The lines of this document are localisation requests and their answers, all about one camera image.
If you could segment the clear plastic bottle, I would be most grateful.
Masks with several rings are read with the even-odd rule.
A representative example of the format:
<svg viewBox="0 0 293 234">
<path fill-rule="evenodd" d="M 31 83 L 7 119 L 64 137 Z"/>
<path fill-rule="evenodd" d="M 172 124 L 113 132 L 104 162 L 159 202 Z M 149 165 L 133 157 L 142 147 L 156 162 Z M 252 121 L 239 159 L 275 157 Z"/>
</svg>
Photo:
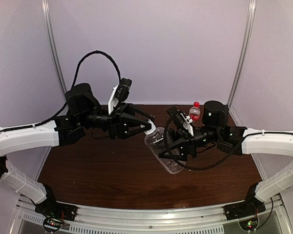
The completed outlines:
<svg viewBox="0 0 293 234">
<path fill-rule="evenodd" d="M 166 149 L 164 143 L 164 127 L 153 127 L 152 129 L 145 131 L 145 135 L 145 145 L 154 154 L 166 172 L 177 174 L 184 169 L 173 159 L 159 157 L 159 153 Z"/>
</svg>

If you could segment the red label soda bottle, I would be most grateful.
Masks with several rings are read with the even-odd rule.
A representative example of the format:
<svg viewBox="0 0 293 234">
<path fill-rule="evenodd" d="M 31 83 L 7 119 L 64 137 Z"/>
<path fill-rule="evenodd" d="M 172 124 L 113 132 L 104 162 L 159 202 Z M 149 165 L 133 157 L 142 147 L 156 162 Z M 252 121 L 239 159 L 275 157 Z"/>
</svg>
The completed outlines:
<svg viewBox="0 0 293 234">
<path fill-rule="evenodd" d="M 193 106 L 189 110 L 189 116 L 192 119 L 192 125 L 197 126 L 200 121 L 201 117 L 201 111 L 200 107 L 199 108 L 194 108 Z"/>
</svg>

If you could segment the red soda bottle cap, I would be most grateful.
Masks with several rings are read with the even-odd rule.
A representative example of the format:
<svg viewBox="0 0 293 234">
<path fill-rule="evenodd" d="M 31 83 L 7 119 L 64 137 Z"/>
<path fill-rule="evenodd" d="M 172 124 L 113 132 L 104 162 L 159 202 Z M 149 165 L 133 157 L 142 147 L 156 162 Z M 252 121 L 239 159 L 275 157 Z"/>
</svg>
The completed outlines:
<svg viewBox="0 0 293 234">
<path fill-rule="evenodd" d="M 199 108 L 200 107 L 200 103 L 199 102 L 194 102 L 193 103 L 193 107 L 194 108 Z"/>
</svg>

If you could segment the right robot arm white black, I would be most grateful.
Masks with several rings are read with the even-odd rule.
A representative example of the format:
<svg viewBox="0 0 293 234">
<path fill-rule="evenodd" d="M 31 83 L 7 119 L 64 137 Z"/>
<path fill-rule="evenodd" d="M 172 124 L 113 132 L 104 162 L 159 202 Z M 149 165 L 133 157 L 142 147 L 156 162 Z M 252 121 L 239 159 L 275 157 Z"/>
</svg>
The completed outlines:
<svg viewBox="0 0 293 234">
<path fill-rule="evenodd" d="M 178 165 L 188 156 L 197 156 L 197 150 L 214 143 L 226 156 L 216 163 L 201 167 L 208 170 L 231 155 L 271 154 L 293 157 L 293 131 L 267 131 L 241 126 L 229 126 L 229 107 L 219 101 L 204 104 L 202 127 L 194 127 L 191 118 L 176 107 L 168 109 L 169 119 L 164 128 L 164 149 L 160 158 L 173 159 Z M 293 161 L 269 179 L 249 188 L 241 212 L 251 215 L 274 195 L 293 186 Z"/>
</svg>

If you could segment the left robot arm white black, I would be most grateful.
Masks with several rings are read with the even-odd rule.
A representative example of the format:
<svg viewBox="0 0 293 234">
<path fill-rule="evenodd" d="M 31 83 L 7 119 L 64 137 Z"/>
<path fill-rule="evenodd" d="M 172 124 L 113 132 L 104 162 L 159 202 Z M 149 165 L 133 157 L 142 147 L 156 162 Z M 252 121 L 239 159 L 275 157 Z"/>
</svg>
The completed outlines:
<svg viewBox="0 0 293 234">
<path fill-rule="evenodd" d="M 103 109 L 93 96 L 90 85 L 80 83 L 65 94 L 68 106 L 65 115 L 41 123 L 0 127 L 0 181 L 5 181 L 34 204 L 41 205 L 49 216 L 57 216 L 61 209 L 52 189 L 28 178 L 7 162 L 7 154 L 39 147 L 72 145 L 85 137 L 89 128 L 107 131 L 111 139 L 127 139 L 153 129 L 154 116 L 125 103 L 130 87 L 131 80 L 122 79 L 113 88 L 107 109 Z"/>
</svg>

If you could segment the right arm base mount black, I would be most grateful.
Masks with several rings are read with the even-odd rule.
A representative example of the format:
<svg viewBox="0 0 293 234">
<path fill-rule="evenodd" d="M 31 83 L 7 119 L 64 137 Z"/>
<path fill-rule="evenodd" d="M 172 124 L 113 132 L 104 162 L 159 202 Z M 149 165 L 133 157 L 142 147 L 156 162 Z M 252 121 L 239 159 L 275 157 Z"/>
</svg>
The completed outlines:
<svg viewBox="0 0 293 234">
<path fill-rule="evenodd" d="M 264 203 L 254 203 L 254 202 L 238 202 L 224 206 L 224 211 L 226 219 L 234 220 L 241 219 L 248 216 L 256 216 L 257 214 L 264 212 L 266 207 Z"/>
</svg>

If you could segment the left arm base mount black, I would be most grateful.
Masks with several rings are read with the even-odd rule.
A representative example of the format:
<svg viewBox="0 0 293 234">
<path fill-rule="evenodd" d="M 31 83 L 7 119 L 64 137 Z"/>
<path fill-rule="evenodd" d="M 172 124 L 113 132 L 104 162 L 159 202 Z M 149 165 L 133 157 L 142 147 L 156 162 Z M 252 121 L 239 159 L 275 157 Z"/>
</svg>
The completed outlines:
<svg viewBox="0 0 293 234">
<path fill-rule="evenodd" d="M 35 206 L 35 212 L 42 214 L 44 217 L 54 218 L 59 221 L 74 221 L 77 214 L 77 206 L 75 205 L 60 202 L 33 204 Z"/>
</svg>

